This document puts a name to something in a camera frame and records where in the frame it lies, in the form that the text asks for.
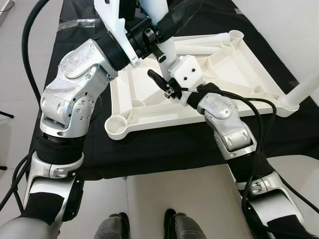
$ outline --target black cable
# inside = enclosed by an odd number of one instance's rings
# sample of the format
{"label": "black cable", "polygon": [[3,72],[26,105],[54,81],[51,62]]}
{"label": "black cable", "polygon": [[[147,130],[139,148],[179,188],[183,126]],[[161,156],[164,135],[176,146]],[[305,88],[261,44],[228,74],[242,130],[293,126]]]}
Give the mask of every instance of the black cable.
{"label": "black cable", "polygon": [[31,31],[31,27],[34,23],[34,20],[36,19],[37,15],[39,12],[42,10],[42,8],[47,4],[49,0],[40,0],[37,2],[37,4],[34,6],[32,9],[30,15],[28,16],[26,23],[24,25],[23,33],[22,33],[22,59],[23,59],[23,64],[25,68],[25,72],[28,76],[29,82],[31,84],[32,90],[34,92],[34,95],[36,97],[36,100],[39,104],[40,107],[40,100],[41,100],[41,94],[39,92],[39,89],[36,85],[31,66],[30,66],[30,61],[29,61],[29,52],[28,52],[28,42],[29,42],[29,35]]}
{"label": "black cable", "polygon": [[276,119],[276,115],[277,115],[277,108],[276,106],[274,105],[274,103],[272,103],[271,101],[269,100],[265,100],[265,99],[260,99],[260,98],[246,98],[247,100],[249,101],[261,101],[261,102],[265,102],[267,104],[269,104],[271,106],[271,108],[273,109],[273,112],[268,120],[268,125],[267,125],[267,128],[264,132],[264,144],[266,142],[266,139],[269,135],[269,132],[270,132],[270,129],[271,127],[273,126],[274,122],[275,122],[275,119]]}
{"label": "black cable", "polygon": [[29,167],[30,163],[31,163],[31,157],[29,156],[28,160],[26,161],[26,163],[24,164],[23,168],[21,169],[21,172],[18,174],[16,180],[14,181],[14,183],[12,183],[9,191],[5,195],[4,199],[1,201],[1,203],[0,203],[0,211],[3,209],[3,207],[5,206],[5,204],[8,202],[9,198],[11,197],[11,195],[16,190],[16,188],[18,186],[18,183],[20,182],[21,178],[24,175],[24,172],[27,170],[27,168]]}
{"label": "black cable", "polygon": [[9,10],[11,10],[13,7],[14,7],[14,5],[15,5],[15,2],[13,2],[13,4],[12,4],[12,6],[11,7],[9,7],[8,9],[6,9],[6,10],[3,10],[3,11],[0,11],[0,12],[5,12],[5,11],[9,11]]}
{"label": "black cable", "polygon": [[[33,153],[34,153],[34,149],[32,149],[31,152],[26,157],[24,157],[23,160],[21,160],[20,163],[17,165],[17,167],[15,168],[13,175],[12,175],[12,184],[16,181],[16,177],[17,177],[17,174],[18,174],[20,168],[29,159],[29,157],[32,156]],[[18,204],[19,210],[22,213],[24,211],[24,209],[23,209],[22,201],[21,201],[20,196],[18,194],[18,187],[15,188],[15,191],[13,192],[13,194],[14,194],[16,203]]]}
{"label": "black cable", "polygon": [[303,195],[301,195],[299,192],[296,191],[296,189],[294,189],[292,186],[289,185],[289,183],[287,183],[285,181],[285,179],[282,178],[282,176],[280,174],[278,174],[281,181],[283,182],[283,184],[290,190],[292,191],[293,194],[295,194],[297,197],[299,197],[301,200],[303,200],[304,203],[306,203],[309,207],[311,207],[316,213],[319,214],[319,209],[312,204],[308,199],[306,199]]}

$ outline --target white plastic frame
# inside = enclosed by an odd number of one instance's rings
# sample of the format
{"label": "white plastic frame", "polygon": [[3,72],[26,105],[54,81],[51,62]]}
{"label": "white plastic frame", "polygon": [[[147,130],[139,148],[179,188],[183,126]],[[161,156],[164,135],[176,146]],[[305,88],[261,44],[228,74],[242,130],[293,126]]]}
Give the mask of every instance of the white plastic frame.
{"label": "white plastic frame", "polygon": [[[179,55],[186,55],[189,50],[196,56],[207,83],[213,82],[222,90],[244,97],[267,99],[275,104],[277,115],[281,117],[297,111],[282,106],[279,97],[284,96],[284,92],[243,37],[242,32],[233,30],[218,35],[176,37],[175,45]],[[148,69],[160,74],[157,61],[146,58],[135,69],[128,66],[120,71],[118,78],[111,82],[112,116],[105,122],[110,138],[119,140],[131,131],[204,121],[193,108],[166,99],[164,92],[147,76]],[[236,103],[239,116],[253,115],[248,106]],[[266,103],[252,103],[261,114],[272,112]]]}

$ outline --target black cloth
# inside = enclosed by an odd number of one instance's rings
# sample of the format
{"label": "black cloth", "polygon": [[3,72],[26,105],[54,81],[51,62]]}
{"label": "black cloth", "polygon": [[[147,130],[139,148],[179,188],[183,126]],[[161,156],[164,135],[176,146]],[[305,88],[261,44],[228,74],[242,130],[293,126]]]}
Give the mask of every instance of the black cloth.
{"label": "black cloth", "polygon": [[[178,34],[203,35],[237,29],[279,87],[288,93],[297,81],[273,52],[250,21],[234,10],[231,0],[205,0],[201,10]],[[65,0],[60,22],[98,18],[93,0]],[[90,36],[103,29],[72,27],[57,32],[45,85],[55,79],[57,66],[65,54],[74,50]],[[225,163],[206,123],[194,123],[129,133],[124,139],[110,139],[104,129],[111,115],[110,87],[101,95],[103,109],[90,125],[84,145],[85,160],[80,169],[86,180],[113,178],[161,171],[197,168]],[[311,98],[288,118],[277,118],[264,150],[267,157],[302,154],[319,159],[319,111]],[[266,123],[270,115],[263,115]],[[256,135],[255,117],[245,117]],[[39,119],[34,137],[38,134]]]}

